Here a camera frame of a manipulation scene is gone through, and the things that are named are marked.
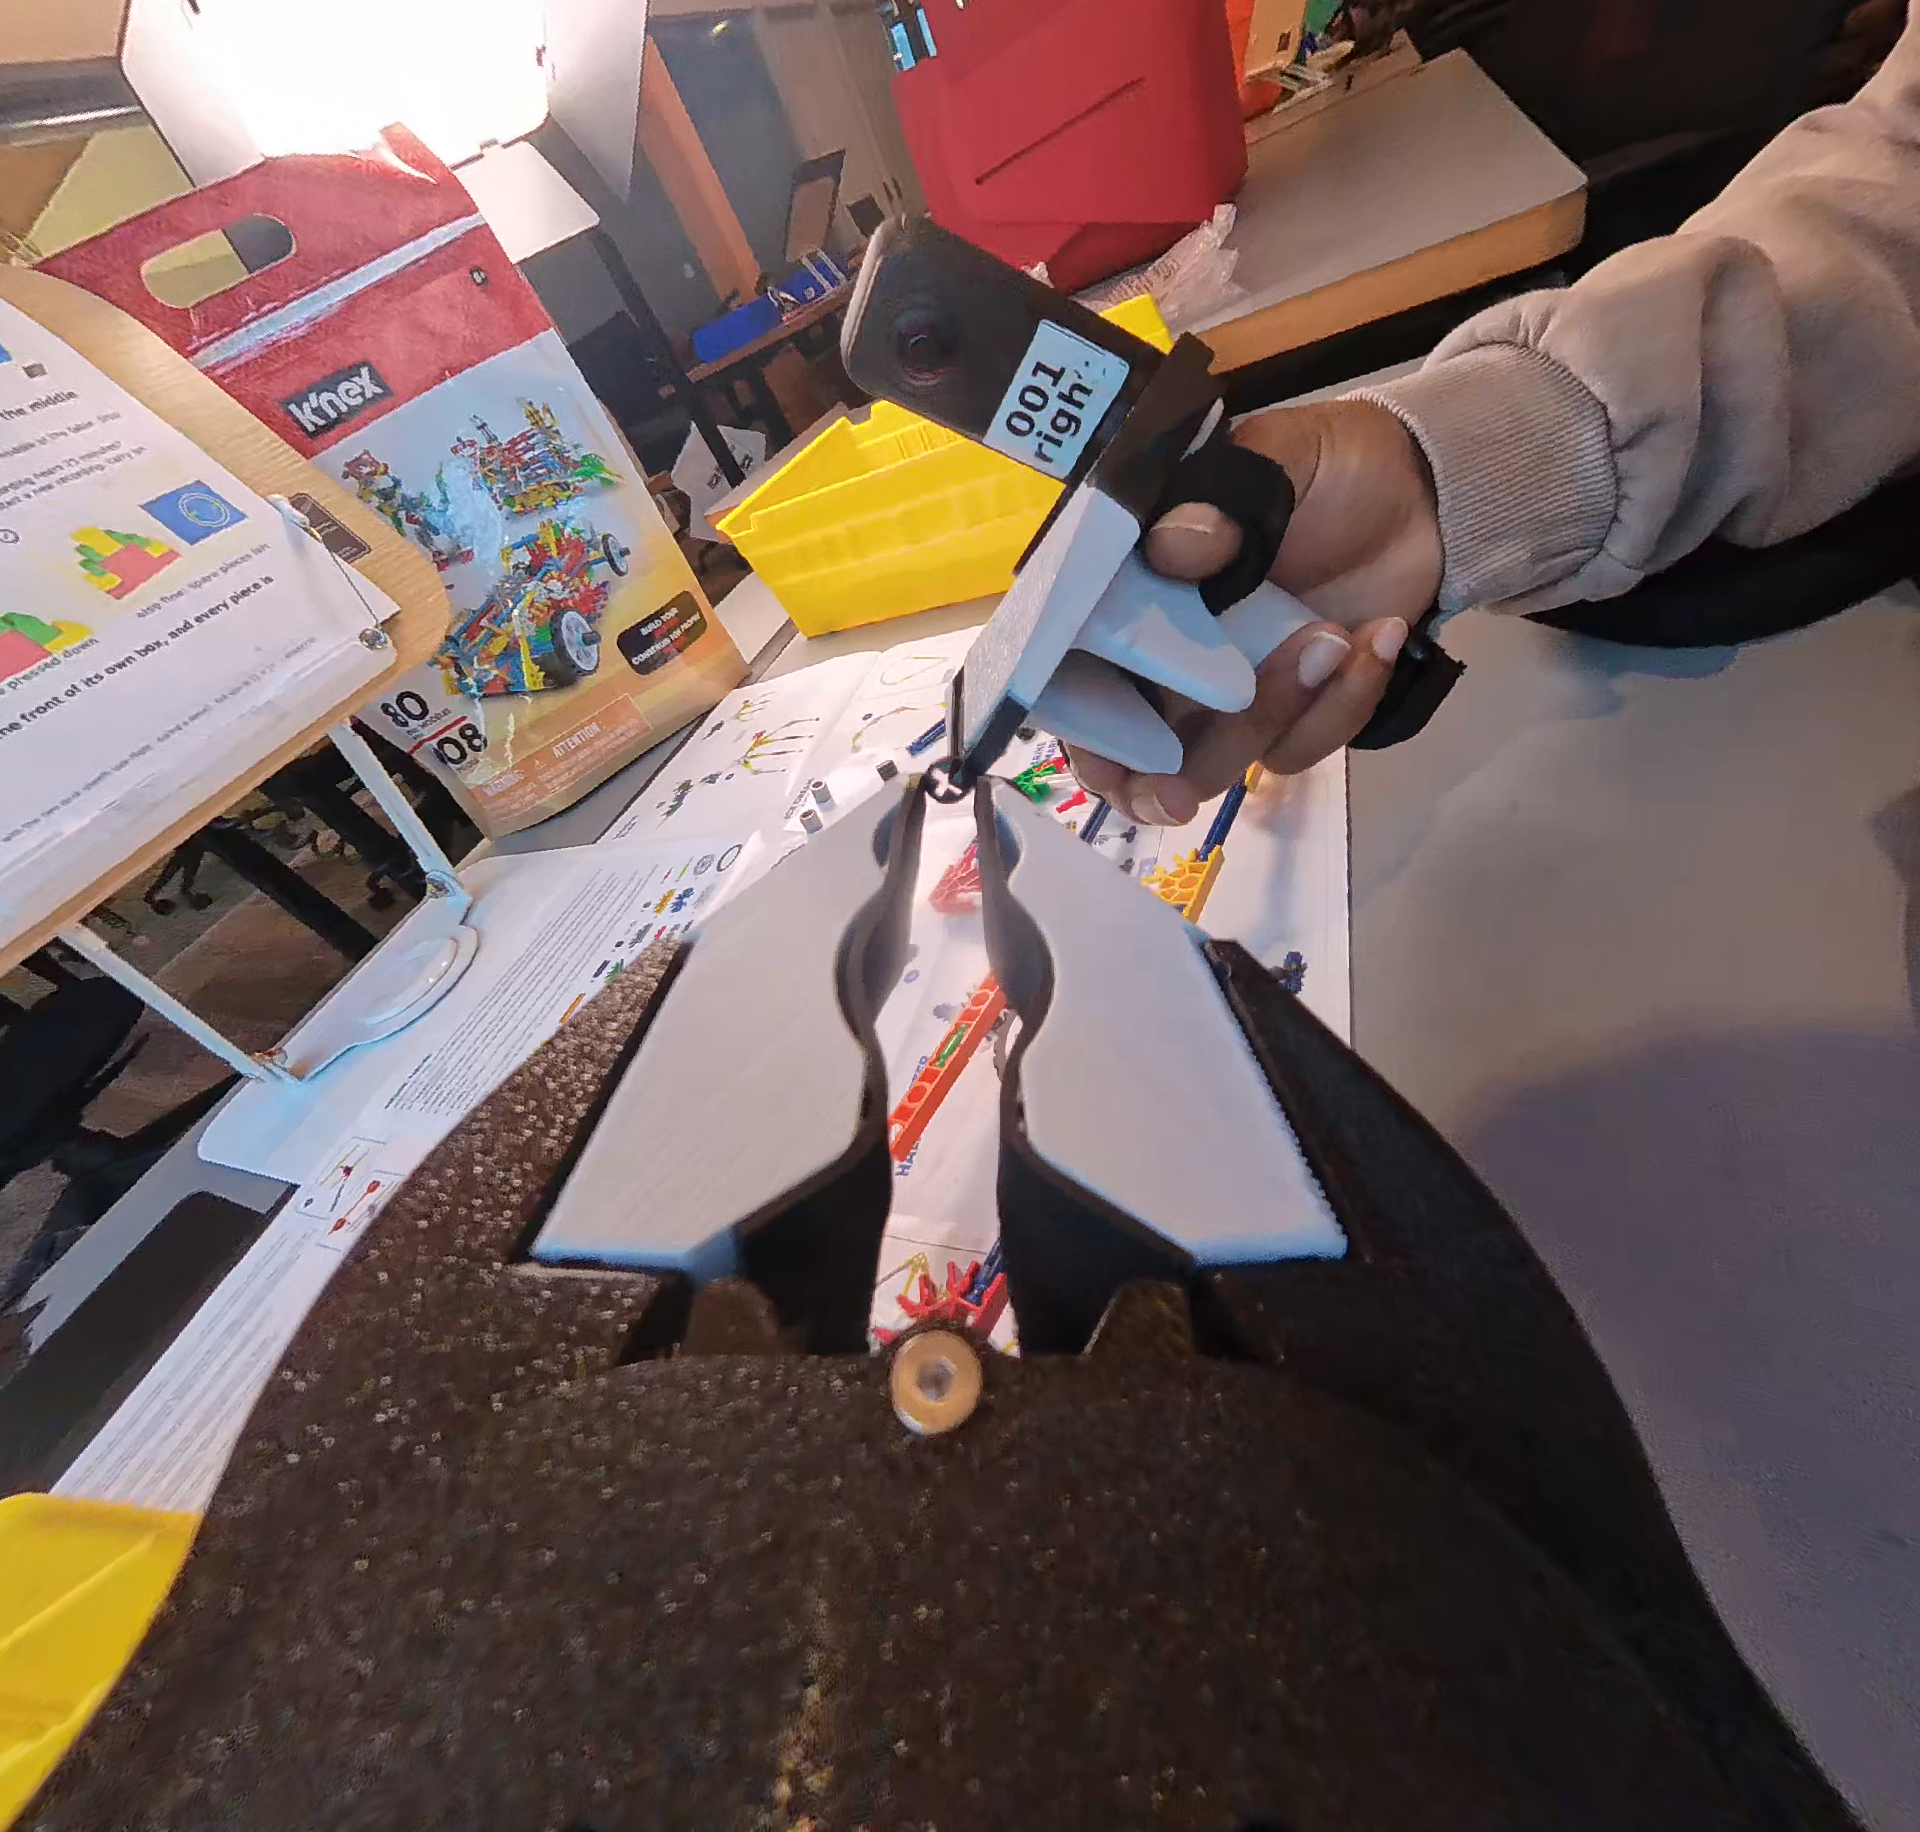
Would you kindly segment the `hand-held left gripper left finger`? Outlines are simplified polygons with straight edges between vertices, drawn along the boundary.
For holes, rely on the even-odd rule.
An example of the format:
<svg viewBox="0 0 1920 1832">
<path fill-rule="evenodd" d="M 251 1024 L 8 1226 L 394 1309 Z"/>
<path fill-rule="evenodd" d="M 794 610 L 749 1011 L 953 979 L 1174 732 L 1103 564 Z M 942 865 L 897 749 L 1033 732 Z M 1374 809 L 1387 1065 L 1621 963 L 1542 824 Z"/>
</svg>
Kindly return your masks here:
<svg viewBox="0 0 1920 1832">
<path fill-rule="evenodd" d="M 893 1197 L 876 1014 L 904 971 L 925 787 L 891 785 L 674 954 L 536 1262 L 749 1281 L 801 1348 L 863 1348 Z"/>
</svg>

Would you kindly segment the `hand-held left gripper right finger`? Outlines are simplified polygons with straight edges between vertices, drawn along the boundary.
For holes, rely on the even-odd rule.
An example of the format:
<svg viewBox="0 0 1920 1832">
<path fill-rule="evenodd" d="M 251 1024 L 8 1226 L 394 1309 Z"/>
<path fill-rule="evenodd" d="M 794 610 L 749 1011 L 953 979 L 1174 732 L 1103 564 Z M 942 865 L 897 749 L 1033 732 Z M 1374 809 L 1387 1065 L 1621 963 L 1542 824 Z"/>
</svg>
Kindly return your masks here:
<svg viewBox="0 0 1920 1832">
<path fill-rule="evenodd" d="M 975 790 L 1001 1080 L 999 1241 L 1020 1348 L 1084 1348 L 1134 1281 L 1335 1262 L 1345 1230 L 1256 1047 L 1233 947 L 1033 808 Z"/>
</svg>

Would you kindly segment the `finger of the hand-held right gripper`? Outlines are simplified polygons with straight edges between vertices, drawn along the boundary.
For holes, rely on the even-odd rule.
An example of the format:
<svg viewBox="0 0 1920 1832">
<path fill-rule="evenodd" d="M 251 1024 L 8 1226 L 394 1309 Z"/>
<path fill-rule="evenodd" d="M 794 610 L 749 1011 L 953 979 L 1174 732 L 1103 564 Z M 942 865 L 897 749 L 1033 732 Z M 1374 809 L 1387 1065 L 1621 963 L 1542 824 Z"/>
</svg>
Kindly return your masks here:
<svg viewBox="0 0 1920 1832">
<path fill-rule="evenodd" d="M 1176 732 L 1141 685 L 1115 665 L 1063 663 L 1045 681 L 1021 674 L 1020 685 L 1033 688 L 1026 709 L 1034 724 L 1079 760 L 1073 773 L 1081 785 L 1090 758 L 1130 773 L 1176 773 L 1182 767 Z"/>
<path fill-rule="evenodd" d="M 1140 536 L 1140 520 L 1090 483 L 1048 514 L 953 677 L 958 788 L 976 787 L 1038 708 Z"/>
</svg>

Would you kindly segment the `blue rod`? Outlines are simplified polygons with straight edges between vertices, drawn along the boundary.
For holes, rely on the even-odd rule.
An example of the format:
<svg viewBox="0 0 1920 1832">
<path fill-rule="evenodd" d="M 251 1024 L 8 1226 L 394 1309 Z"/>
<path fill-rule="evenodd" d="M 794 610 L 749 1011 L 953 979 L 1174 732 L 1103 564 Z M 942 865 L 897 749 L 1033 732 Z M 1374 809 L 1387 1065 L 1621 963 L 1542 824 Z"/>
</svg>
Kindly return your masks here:
<svg viewBox="0 0 1920 1832">
<path fill-rule="evenodd" d="M 955 806 L 968 792 L 968 762 L 948 715 L 925 726 L 899 755 L 886 787 L 897 794 L 914 794 L 935 806 Z"/>
</svg>

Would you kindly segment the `yellow plastic bin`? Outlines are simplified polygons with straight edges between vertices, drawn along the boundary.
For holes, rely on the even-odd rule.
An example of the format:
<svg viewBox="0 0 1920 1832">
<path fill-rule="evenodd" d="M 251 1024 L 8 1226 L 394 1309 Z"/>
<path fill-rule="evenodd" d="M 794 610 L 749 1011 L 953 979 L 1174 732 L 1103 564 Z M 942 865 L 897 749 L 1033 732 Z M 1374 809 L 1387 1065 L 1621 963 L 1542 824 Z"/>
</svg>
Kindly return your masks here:
<svg viewBox="0 0 1920 1832">
<path fill-rule="evenodd" d="M 1065 485 L 874 403 L 765 468 L 717 517 L 817 638 L 1003 593 Z"/>
<path fill-rule="evenodd" d="M 22 1492 L 3 1503 L 3 1826 L 119 1679 L 200 1515 Z"/>
</svg>

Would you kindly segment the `colourful construction toy model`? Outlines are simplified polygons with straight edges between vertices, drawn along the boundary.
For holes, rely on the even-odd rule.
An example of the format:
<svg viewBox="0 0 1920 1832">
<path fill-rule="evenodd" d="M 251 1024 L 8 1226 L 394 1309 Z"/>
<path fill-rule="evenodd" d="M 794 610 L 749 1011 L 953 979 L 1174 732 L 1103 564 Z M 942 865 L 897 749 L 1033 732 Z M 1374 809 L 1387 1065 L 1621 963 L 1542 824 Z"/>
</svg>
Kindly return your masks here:
<svg viewBox="0 0 1920 1832">
<path fill-rule="evenodd" d="M 1243 773 L 1186 846 L 1165 846 L 1161 830 L 1119 819 L 1095 799 L 1056 742 L 1021 740 L 1013 752 L 1010 788 L 1026 809 L 1189 926 L 1203 922 L 1227 861 L 1227 835 L 1265 775 L 1260 764 Z M 886 1118 L 893 1210 L 869 1339 L 891 1349 L 914 1330 L 940 1329 L 1013 1348 L 991 1125 L 1020 1024 L 988 968 L 975 839 L 935 860 L 935 872 L 914 900 L 906 972 L 880 1026 L 897 1095 Z"/>
</svg>

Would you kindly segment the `grey desk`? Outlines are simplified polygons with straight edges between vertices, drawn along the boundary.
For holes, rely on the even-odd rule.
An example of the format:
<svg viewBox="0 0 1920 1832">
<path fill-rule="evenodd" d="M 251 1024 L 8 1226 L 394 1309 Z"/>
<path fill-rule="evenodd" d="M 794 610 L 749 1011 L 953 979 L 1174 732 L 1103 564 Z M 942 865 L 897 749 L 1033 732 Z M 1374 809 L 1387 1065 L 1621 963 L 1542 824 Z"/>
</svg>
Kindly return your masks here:
<svg viewBox="0 0 1920 1832">
<path fill-rule="evenodd" d="M 1358 1268 L 879 1359 L 534 1268 L 650 983 L 416 1172 L 26 1827 L 1915 1827 L 1915 609 L 1459 619 L 1356 760 Z"/>
</svg>

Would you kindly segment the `person's right hand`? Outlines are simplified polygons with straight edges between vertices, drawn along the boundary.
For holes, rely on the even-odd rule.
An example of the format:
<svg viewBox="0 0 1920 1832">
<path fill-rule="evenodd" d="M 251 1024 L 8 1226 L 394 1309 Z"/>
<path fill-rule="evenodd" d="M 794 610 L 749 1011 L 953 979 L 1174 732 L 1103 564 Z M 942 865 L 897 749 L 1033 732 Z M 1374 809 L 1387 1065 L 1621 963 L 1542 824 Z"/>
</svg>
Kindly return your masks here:
<svg viewBox="0 0 1920 1832">
<path fill-rule="evenodd" d="M 1186 824 L 1252 764 L 1304 773 L 1345 749 L 1380 708 L 1443 581 L 1428 461 L 1381 406 L 1278 407 L 1239 419 L 1234 442 L 1275 458 L 1291 485 L 1268 581 L 1317 618 L 1257 665 L 1245 709 L 1215 713 L 1176 692 L 1161 696 L 1182 748 L 1179 771 L 1134 771 L 1066 748 L 1089 794 L 1140 824 Z"/>
</svg>

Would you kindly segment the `printed instruction sheet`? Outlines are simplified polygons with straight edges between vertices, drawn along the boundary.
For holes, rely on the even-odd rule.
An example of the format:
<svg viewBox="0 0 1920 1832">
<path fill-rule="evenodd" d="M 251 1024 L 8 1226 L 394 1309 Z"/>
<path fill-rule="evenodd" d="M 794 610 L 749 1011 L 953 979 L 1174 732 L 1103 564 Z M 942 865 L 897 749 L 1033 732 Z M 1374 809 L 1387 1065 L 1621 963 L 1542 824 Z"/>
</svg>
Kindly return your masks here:
<svg viewBox="0 0 1920 1832">
<path fill-rule="evenodd" d="M 466 1110 L 610 985 L 636 957 L 670 947 L 745 891 L 803 839 L 799 808 L 826 782 L 831 824 L 880 788 L 879 762 L 906 775 L 939 756 L 930 724 L 972 626 L 922 629 L 880 649 L 906 619 L 808 642 L 772 677 L 729 694 L 666 762 L 633 767 L 581 817 L 585 843 L 478 860 L 480 951 L 450 1000 L 414 1029 L 328 1068 L 320 1102 L 296 1095 L 292 1138 L 271 1145 L 198 1133 L 109 1212 L 30 1292 L 30 1357 L 5 1393 L 5 1431 L 28 1428 L 28 1379 L 54 1379 L 54 1354 L 88 1357 L 60 1383 L 37 1456 L 5 1459 L 5 1493 L 200 1510 L 225 1465 L 245 1407 L 350 1247 Z M 1134 828 L 1079 790 L 1048 734 L 1017 738 L 996 771 L 1033 788 L 1058 824 L 1137 881 L 1196 853 L 1212 808 L 1176 832 Z M 1223 844 L 1203 923 L 1241 939 L 1341 1038 L 1353 1029 L 1348 767 L 1265 778 Z M 971 869 L 971 820 L 930 819 L 914 884 L 906 971 L 880 1011 L 886 1077 L 916 1095 L 935 1068 L 944 1095 L 895 1148 L 893 1208 L 871 1299 L 876 1339 L 923 1315 L 1015 1337 L 991 1191 L 990 1114 L 1012 1044 L 1006 1014 L 988 1022 L 972 993 L 988 956 Z"/>
</svg>

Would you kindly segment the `clear plastic bag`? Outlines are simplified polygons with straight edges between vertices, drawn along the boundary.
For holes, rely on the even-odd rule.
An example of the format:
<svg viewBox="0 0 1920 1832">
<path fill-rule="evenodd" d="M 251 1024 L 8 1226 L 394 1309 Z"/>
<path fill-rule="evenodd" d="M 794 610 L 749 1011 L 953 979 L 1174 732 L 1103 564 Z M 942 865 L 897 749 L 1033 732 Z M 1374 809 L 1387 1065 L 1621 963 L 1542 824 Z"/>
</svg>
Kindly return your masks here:
<svg viewBox="0 0 1920 1832">
<path fill-rule="evenodd" d="M 1109 317 L 1135 301 L 1150 301 L 1168 333 L 1196 331 L 1205 316 L 1227 305 L 1237 289 L 1239 249 L 1233 243 L 1237 205 L 1223 204 L 1191 234 L 1182 235 L 1161 259 L 1140 269 Z"/>
</svg>

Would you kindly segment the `white stand base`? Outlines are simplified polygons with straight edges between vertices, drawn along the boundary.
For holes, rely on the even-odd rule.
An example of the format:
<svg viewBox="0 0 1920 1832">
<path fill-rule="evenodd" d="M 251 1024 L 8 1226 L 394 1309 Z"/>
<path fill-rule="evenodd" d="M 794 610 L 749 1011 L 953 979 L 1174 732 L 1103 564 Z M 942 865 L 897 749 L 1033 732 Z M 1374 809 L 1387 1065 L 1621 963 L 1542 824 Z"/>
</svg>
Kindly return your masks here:
<svg viewBox="0 0 1920 1832">
<path fill-rule="evenodd" d="M 97 932 L 58 932 L 241 1076 L 200 1155 L 288 1185 L 371 1152 L 394 1170 L 418 1164 L 604 985 L 673 951 L 735 855 L 620 834 L 457 868 L 378 755 L 345 724 L 330 740 L 412 848 L 426 895 L 279 1045 L 241 1050 Z"/>
</svg>

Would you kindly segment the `beige table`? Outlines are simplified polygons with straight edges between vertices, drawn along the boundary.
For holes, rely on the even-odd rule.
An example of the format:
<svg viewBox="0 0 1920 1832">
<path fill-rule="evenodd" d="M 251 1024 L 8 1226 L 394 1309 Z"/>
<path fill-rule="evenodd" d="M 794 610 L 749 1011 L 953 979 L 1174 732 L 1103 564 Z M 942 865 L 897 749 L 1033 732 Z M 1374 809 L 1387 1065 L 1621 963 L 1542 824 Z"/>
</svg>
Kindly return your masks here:
<svg viewBox="0 0 1920 1832">
<path fill-rule="evenodd" d="M 1237 289 L 1191 331 L 1243 386 L 1380 322 L 1421 326 L 1424 308 L 1446 331 L 1468 294 L 1550 267 L 1586 230 L 1586 173 L 1465 50 L 1400 65 L 1246 153 Z M 1117 307 L 1141 267 L 1079 303 Z"/>
</svg>

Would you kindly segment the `cardboard toy box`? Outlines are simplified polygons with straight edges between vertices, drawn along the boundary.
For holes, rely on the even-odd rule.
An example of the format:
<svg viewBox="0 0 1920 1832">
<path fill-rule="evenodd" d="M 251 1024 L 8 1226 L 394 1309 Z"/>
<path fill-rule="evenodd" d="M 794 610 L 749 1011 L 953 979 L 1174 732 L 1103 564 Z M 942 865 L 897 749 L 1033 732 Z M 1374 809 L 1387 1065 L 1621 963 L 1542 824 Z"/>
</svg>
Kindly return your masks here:
<svg viewBox="0 0 1920 1832">
<path fill-rule="evenodd" d="M 748 677 L 531 284 L 404 127 L 260 161 L 38 267 L 431 559 L 447 635 L 363 719 L 485 835 L 571 808 Z"/>
</svg>

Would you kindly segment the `white light panel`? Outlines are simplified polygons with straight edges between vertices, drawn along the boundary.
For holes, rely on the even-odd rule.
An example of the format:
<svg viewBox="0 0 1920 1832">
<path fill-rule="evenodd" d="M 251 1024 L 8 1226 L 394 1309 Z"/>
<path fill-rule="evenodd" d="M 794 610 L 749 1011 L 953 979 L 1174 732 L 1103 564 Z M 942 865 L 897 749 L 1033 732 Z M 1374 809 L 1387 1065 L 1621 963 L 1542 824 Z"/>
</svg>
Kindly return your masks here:
<svg viewBox="0 0 1920 1832">
<path fill-rule="evenodd" d="M 393 124 L 457 168 L 555 123 L 623 196 L 648 14 L 650 0 L 126 0 L 117 61 L 200 185 Z"/>
</svg>

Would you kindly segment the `printed instruction board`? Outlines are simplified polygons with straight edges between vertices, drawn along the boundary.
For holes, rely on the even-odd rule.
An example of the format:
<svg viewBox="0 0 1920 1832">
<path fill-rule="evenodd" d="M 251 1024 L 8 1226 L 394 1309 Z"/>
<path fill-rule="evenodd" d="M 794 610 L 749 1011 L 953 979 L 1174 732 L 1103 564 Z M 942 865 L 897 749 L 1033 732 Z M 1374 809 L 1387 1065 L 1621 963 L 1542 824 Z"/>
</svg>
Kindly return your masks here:
<svg viewBox="0 0 1920 1832">
<path fill-rule="evenodd" d="M 129 313 L 5 269 L 5 966 L 440 644 L 441 581 Z"/>
</svg>

